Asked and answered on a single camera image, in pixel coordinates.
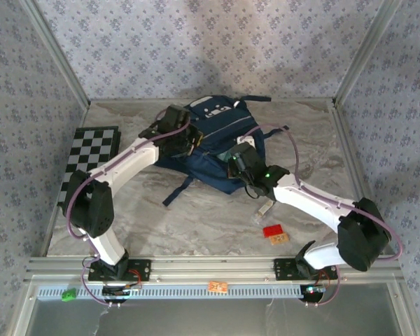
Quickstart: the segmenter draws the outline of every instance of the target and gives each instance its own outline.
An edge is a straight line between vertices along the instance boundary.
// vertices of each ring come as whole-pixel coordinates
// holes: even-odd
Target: green object
[[[76,299],[76,288],[72,288],[63,292],[61,300],[68,302]]]

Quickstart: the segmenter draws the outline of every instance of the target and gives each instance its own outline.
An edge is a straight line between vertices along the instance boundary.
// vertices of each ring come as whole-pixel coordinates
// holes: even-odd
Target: navy blue backpack
[[[245,96],[232,99],[226,96],[207,96],[185,106],[190,110],[191,123],[204,135],[199,147],[190,156],[164,157],[155,165],[182,172],[188,177],[180,187],[163,202],[168,206],[185,190],[193,179],[199,179],[226,194],[244,188],[246,185],[238,178],[228,178],[228,151],[237,144],[237,138],[258,126],[247,108],[246,100],[270,102],[269,97]],[[263,134],[261,129],[251,136],[260,157],[265,158],[265,139],[280,129]]]

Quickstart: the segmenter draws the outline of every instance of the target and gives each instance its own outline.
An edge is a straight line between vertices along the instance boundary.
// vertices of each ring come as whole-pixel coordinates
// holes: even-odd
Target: black bracket
[[[324,272],[328,274],[330,280],[337,279],[336,269],[332,267],[325,267]],[[275,279],[277,281],[286,281],[286,280],[317,280],[319,278],[319,273],[313,274],[310,277],[305,276],[300,273],[297,268],[297,263],[295,258],[277,258],[274,259],[274,272]]]
[[[125,272],[122,273],[118,278],[115,274],[109,272],[99,262],[94,262],[90,266],[88,281],[118,281],[118,282],[137,282],[138,276],[134,273],[129,272],[130,270],[136,270],[140,274],[140,281],[149,281],[151,274],[151,260],[149,259],[128,259],[127,267]]]

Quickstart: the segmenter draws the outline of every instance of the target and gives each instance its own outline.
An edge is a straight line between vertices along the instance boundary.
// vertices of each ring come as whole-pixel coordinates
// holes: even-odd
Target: floral wallpaper
[[[38,0],[89,99],[333,97],[381,0]]]
[[[41,249],[82,112],[18,1],[0,1],[0,335]]]
[[[364,178],[405,243],[400,261],[420,316],[420,0],[403,1],[344,114]]]

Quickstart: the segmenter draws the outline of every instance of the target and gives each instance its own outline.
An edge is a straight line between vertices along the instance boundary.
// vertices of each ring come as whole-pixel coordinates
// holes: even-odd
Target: backpack strap
[[[168,207],[176,199],[176,197],[178,197],[179,194],[182,193],[193,182],[193,179],[193,176],[188,175],[185,181],[182,182],[182,185],[174,189],[174,191],[167,198],[165,198],[165,201],[163,201],[162,204]]]
[[[270,102],[272,101],[271,97],[266,96],[253,96],[248,94],[247,96],[241,97],[239,100],[250,100],[252,102]]]
[[[285,130],[289,130],[289,127],[288,127],[288,126],[286,126],[286,125],[284,125],[284,126],[283,126],[283,128],[284,128]],[[282,132],[282,130],[281,130],[280,128],[274,128],[272,131],[270,131],[270,132],[266,133],[266,134],[264,135],[264,137],[265,137],[265,139],[270,138],[270,137],[272,137],[274,134],[276,134],[276,133],[278,133],[278,132]]]

